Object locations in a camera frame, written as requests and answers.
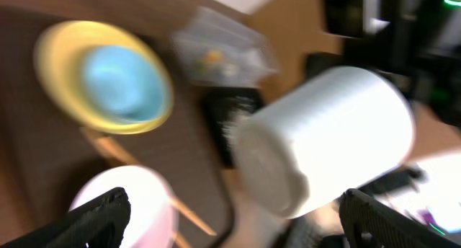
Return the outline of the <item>yellow round plate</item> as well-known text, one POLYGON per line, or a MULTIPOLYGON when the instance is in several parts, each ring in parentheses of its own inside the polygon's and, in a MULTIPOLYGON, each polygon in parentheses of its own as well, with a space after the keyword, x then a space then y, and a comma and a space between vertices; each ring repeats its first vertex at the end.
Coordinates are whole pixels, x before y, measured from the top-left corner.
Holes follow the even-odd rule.
POLYGON ((52 101, 80 124, 113 134, 153 130, 169 118, 174 106, 171 76, 159 56, 138 36, 114 25, 92 21, 65 21, 49 26, 36 40, 34 67, 38 81, 52 101), (142 123, 119 122, 91 103, 84 92, 81 70, 85 55, 98 46, 117 45, 144 57, 166 86, 166 106, 161 114, 142 123))

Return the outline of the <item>white cup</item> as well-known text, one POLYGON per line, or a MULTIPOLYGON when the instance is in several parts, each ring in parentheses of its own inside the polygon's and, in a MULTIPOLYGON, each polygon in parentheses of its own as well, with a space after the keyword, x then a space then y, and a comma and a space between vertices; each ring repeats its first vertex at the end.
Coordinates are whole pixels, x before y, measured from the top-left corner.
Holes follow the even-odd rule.
POLYGON ((232 153, 251 197, 297 218, 398 167, 415 137, 411 105, 391 82, 337 66, 239 123, 232 153))

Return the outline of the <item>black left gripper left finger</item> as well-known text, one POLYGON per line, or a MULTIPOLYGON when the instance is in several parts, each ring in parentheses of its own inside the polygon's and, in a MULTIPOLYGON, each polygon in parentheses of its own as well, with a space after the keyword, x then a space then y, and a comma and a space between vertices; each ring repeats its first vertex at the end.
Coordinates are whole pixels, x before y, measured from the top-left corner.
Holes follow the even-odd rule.
POLYGON ((118 248, 130 214, 125 189, 115 187, 1 248, 118 248))

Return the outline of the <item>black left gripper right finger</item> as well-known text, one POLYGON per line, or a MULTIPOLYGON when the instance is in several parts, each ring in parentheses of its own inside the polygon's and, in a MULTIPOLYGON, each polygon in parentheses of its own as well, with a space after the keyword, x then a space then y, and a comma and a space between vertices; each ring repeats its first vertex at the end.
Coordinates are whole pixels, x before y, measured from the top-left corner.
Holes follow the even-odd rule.
POLYGON ((342 194, 339 217, 352 248, 460 248, 356 189, 342 194))

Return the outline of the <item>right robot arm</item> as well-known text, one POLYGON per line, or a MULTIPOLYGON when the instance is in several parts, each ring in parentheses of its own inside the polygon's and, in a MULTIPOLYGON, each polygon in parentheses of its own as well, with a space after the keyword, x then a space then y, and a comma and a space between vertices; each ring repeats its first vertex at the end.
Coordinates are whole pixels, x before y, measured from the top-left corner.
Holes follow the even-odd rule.
POLYGON ((323 8, 348 61, 427 80, 421 101, 460 126, 460 0, 323 0, 323 8))

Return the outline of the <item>light blue bowl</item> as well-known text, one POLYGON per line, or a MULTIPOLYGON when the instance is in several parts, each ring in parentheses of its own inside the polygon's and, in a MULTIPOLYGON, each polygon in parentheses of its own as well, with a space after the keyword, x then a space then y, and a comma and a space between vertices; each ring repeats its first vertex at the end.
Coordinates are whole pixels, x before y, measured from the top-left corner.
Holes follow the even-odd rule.
POLYGON ((93 106, 123 124, 160 118, 171 100, 158 69, 148 58, 123 46, 89 50, 81 64, 81 80, 93 106))

